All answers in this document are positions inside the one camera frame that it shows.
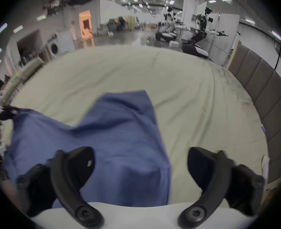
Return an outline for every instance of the upholstered headboard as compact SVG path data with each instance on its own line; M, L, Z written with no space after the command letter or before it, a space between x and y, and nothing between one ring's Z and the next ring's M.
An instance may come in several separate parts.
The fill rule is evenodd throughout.
M268 183L281 177L281 78L260 56L238 42L228 63L253 100L268 143Z

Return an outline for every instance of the glossy concrete floor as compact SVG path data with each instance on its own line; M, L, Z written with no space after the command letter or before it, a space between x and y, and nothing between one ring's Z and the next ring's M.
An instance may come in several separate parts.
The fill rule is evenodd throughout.
M147 40L146 36L150 36L152 40ZM105 45L154 46L182 52L180 48L169 47L169 44L166 42L156 41L155 30L122 31L114 33L113 36L94 37L93 39L77 43L76 49Z

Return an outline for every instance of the white bed sheet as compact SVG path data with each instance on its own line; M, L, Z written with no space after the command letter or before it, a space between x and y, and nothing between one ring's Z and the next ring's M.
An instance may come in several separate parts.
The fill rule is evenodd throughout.
M267 143L250 96L228 70L192 55L156 47L81 49L45 65L12 105L76 125L103 93L142 89L171 163L170 204L201 194L187 169L189 147L224 150L261 174ZM11 120L4 123L7 144L12 128Z

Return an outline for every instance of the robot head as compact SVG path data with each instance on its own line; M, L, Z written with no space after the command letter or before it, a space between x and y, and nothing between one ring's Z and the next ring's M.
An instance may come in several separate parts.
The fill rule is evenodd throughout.
M212 12L212 10L208 7L205 8L205 15L206 14L210 14Z

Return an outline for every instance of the blue cloth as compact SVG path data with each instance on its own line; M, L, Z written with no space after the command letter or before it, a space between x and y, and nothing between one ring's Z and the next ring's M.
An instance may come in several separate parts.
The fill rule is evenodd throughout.
M170 164L145 91L104 94L75 127L31 109L21 109L13 122L4 167L14 187L18 175L44 164L57 150L89 146L95 151L96 165L80 190L86 202L168 204ZM57 207L61 204L55 201L53 208Z

